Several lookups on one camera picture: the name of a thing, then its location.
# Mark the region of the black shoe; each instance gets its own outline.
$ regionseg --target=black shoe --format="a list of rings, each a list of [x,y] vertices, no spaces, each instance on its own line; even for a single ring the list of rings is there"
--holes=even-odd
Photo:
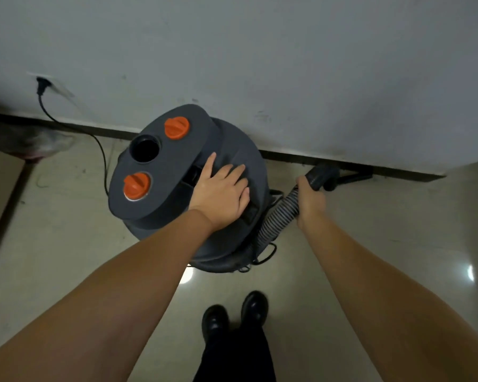
[[[209,339],[228,333],[230,321],[225,307],[218,304],[210,306],[204,312],[202,317],[202,334],[204,335],[205,343]]]
[[[260,291],[252,291],[246,296],[241,308],[241,326],[263,326],[268,317],[268,298]]]

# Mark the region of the orange cap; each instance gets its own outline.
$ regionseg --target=orange cap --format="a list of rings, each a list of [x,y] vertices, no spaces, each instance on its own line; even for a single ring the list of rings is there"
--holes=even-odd
[[[140,199],[149,191],[150,177],[146,173],[134,173],[124,178],[124,194],[128,199]]]
[[[190,130],[190,122],[184,116],[168,118],[165,121],[165,135],[171,140],[177,141],[184,138]]]

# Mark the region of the plastic bag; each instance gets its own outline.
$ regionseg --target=plastic bag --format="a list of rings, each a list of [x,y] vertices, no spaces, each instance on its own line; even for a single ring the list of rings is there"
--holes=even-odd
[[[49,128],[0,123],[0,151],[25,160],[49,157],[73,143],[73,136]]]

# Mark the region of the forearm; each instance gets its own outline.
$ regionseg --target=forearm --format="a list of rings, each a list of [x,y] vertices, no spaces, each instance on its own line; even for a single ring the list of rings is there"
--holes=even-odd
[[[126,380],[210,233],[189,211],[103,264],[0,348],[0,380]]]
[[[385,381],[478,377],[478,335],[436,295],[325,216],[303,231]]]

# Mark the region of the hand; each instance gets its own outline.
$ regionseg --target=hand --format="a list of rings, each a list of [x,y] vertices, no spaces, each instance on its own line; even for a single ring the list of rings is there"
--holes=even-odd
[[[233,165],[226,165],[211,177],[215,159],[216,153],[212,153],[205,162],[188,207],[201,212],[210,221],[213,232],[237,220],[250,201],[248,179],[238,181],[246,167],[238,166],[230,173]]]
[[[323,192],[311,188],[305,176],[297,178],[299,194],[298,227],[302,230],[305,225],[312,222],[315,217],[323,216],[326,211],[326,196]]]

